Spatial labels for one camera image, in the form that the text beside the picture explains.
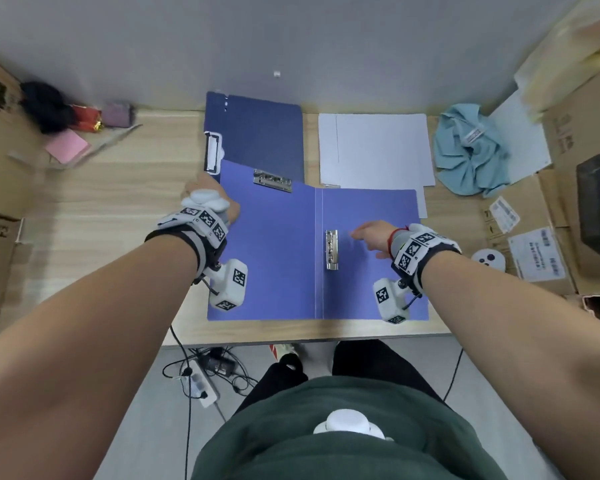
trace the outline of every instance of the white disc with black dots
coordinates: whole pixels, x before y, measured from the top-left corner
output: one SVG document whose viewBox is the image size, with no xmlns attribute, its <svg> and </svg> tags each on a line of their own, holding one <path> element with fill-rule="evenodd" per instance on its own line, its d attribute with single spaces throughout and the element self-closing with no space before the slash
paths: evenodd
<svg viewBox="0 0 600 480">
<path fill-rule="evenodd" d="M 481 249 L 471 256 L 471 259 L 485 266 L 499 269 L 500 271 L 504 271 L 507 268 L 507 262 L 503 254 L 495 249 Z"/>
</svg>

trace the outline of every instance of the green shirt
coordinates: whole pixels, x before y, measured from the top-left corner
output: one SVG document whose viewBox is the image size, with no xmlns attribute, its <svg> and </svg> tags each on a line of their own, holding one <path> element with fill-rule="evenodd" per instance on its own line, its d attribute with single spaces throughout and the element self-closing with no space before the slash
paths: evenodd
<svg viewBox="0 0 600 480">
<path fill-rule="evenodd" d="M 345 431 L 313 434 L 337 409 L 360 411 L 393 441 Z M 385 381 L 312 379 L 232 417 L 200 452 L 192 479 L 506 480 L 458 414 Z"/>
</svg>

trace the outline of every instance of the dark blue folder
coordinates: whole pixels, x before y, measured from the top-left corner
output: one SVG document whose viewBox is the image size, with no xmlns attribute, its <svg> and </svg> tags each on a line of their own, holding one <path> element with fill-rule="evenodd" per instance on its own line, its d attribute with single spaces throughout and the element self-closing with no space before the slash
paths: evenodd
<svg viewBox="0 0 600 480">
<path fill-rule="evenodd" d="M 209 92 L 205 131 L 222 135 L 224 161 L 304 182 L 300 106 Z"/>
<path fill-rule="evenodd" d="M 253 183 L 253 168 L 222 163 L 222 184 L 240 202 L 223 260 L 249 268 L 242 306 L 209 307 L 209 320 L 380 319 L 373 283 L 397 275 L 350 231 L 381 219 L 404 226 L 420 222 L 414 190 L 316 189 L 293 182 L 286 193 Z M 325 265 L 324 234 L 338 231 L 338 270 Z M 427 299 L 410 307 L 411 319 L 428 320 Z"/>
</svg>

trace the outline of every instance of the wooden tabletop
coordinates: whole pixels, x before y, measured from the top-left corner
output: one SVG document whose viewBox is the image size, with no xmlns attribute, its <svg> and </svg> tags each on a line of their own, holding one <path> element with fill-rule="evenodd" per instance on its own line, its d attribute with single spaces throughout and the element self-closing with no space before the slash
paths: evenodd
<svg viewBox="0 0 600 480">
<path fill-rule="evenodd" d="M 0 331 L 40 301 L 138 246 L 159 217 L 179 205 L 184 182 L 202 169 L 204 113 L 142 111 L 143 124 L 80 166 L 48 172 L 16 250 Z M 320 185 L 318 115 L 304 115 L 304 174 Z M 429 119 L 429 131 L 436 118 Z M 486 247 L 480 197 L 460 198 L 438 183 L 425 189 L 423 221 L 466 254 Z M 174 320 L 184 344 L 254 344 L 448 333 L 430 306 L 428 321 L 378 319 L 207 320 L 208 290 L 194 286 Z M 164 345 L 174 345 L 168 335 Z"/>
</svg>

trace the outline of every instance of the metal binder clip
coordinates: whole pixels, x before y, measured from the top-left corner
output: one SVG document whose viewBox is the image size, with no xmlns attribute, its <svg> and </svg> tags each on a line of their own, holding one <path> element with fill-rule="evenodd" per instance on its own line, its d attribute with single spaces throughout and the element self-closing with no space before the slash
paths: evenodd
<svg viewBox="0 0 600 480">
<path fill-rule="evenodd" d="M 279 177 L 262 170 L 253 171 L 253 183 L 269 187 L 270 189 L 282 190 L 291 193 L 291 179 Z"/>
<path fill-rule="evenodd" d="M 325 231 L 324 243 L 327 269 L 330 271 L 336 271 L 338 269 L 338 231 Z"/>
<path fill-rule="evenodd" d="M 213 131 L 205 131 L 205 135 L 207 137 L 205 171 L 209 175 L 218 175 L 220 173 L 220 161 L 224 158 L 222 135 Z"/>
</svg>

